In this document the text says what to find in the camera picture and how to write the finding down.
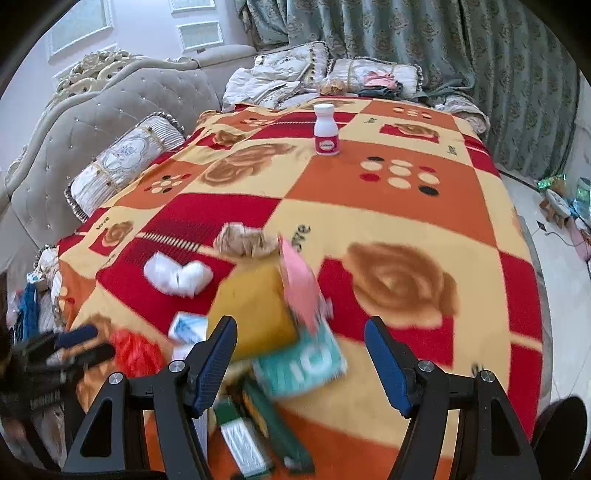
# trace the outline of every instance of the bottle cap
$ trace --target bottle cap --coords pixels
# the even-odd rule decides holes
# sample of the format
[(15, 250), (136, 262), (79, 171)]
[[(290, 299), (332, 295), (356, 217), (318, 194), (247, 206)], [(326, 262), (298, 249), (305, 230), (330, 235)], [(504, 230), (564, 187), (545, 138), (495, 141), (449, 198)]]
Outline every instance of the bottle cap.
[(328, 115), (335, 112), (335, 106), (332, 103), (315, 103), (314, 113)]

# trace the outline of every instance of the screw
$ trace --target screw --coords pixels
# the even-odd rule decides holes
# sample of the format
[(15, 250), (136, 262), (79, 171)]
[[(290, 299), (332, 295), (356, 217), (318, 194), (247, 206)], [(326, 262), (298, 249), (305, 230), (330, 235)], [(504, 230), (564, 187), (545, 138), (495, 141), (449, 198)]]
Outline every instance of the screw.
[(122, 380), (123, 380), (123, 374), (120, 372), (115, 372), (114, 374), (109, 375), (109, 383), (111, 385), (120, 384)]
[(483, 370), (482, 372), (480, 372), (480, 376), (485, 382), (488, 383), (493, 383), (496, 379), (495, 374), (490, 370)]
[(432, 372), (433, 370), (435, 370), (435, 365), (433, 365), (433, 362), (431, 362), (430, 360), (421, 360), (418, 363), (418, 369), (423, 372)]
[(171, 372), (180, 372), (184, 368), (184, 362), (182, 360), (175, 360), (174, 362), (170, 362), (168, 369)]

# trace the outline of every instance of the blanket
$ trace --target blanket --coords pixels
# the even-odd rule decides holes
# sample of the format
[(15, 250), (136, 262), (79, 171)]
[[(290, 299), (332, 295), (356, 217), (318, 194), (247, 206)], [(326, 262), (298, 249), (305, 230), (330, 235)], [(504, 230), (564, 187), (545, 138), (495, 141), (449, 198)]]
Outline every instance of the blanket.
[[(312, 140), (313, 104), (325, 101), (339, 127), (332, 157), (316, 155)], [(103, 337), (140, 332), (170, 355), (174, 315), (207, 314), (219, 281), (253, 261), (215, 253), (226, 222), (290, 238), (332, 300), (348, 372), (280, 404), (318, 478), (386, 478), (404, 438), (408, 422), (390, 407), (363, 344), (372, 315), (447, 372), (493, 371), (531, 436), (542, 365), (535, 273), (513, 204), (464, 119), (349, 97), (203, 113), (183, 146), (60, 242), (67, 320), (92, 322)], [(213, 281), (194, 299), (161, 294), (142, 274), (157, 251), (206, 263)], [(114, 369), (104, 364), (80, 382), (85, 407)], [(442, 478), (457, 421), (450, 413)], [(219, 433), (209, 463), (215, 478), (236, 471)], [(281, 468), (274, 475), (287, 478)]]

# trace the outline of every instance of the patterned curtain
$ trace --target patterned curtain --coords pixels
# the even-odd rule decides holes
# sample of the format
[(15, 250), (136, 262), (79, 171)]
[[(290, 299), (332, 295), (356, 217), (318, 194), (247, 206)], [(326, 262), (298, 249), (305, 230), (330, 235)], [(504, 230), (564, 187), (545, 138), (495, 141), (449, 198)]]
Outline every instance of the patterned curtain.
[(475, 103), (491, 118), (493, 159), (540, 179), (564, 168), (579, 102), (579, 70), (521, 2), (460, 0)]
[(578, 69), (519, 0), (235, 1), (266, 45), (324, 40), (337, 58), (418, 63), (430, 103), (462, 92), (491, 118), (497, 163), (534, 179), (563, 169)]

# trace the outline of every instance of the upholstered headboard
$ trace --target upholstered headboard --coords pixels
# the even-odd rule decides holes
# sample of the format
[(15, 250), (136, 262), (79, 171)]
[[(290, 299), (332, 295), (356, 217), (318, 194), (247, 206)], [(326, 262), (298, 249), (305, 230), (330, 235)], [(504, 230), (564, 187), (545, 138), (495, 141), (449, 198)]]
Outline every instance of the upholstered headboard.
[(18, 168), (5, 183), (12, 208), (31, 239), (40, 247), (55, 244), (80, 225), (64, 189), (101, 151), (157, 111), (175, 117), (190, 134), (203, 111), (219, 110), (219, 85), (225, 86), (238, 67), (252, 67), (254, 53), (250, 46), (223, 46), (195, 59), (135, 59), (98, 92), (62, 94), (66, 98), (37, 125)]
[(80, 226), (64, 197), (72, 177), (151, 113), (169, 113), (190, 134), (203, 111), (220, 108), (228, 79), (251, 68), (255, 53), (229, 45), (176, 61), (101, 52), (79, 62), (0, 181), (0, 272), (8, 271), (9, 290), (22, 288), (39, 248)]

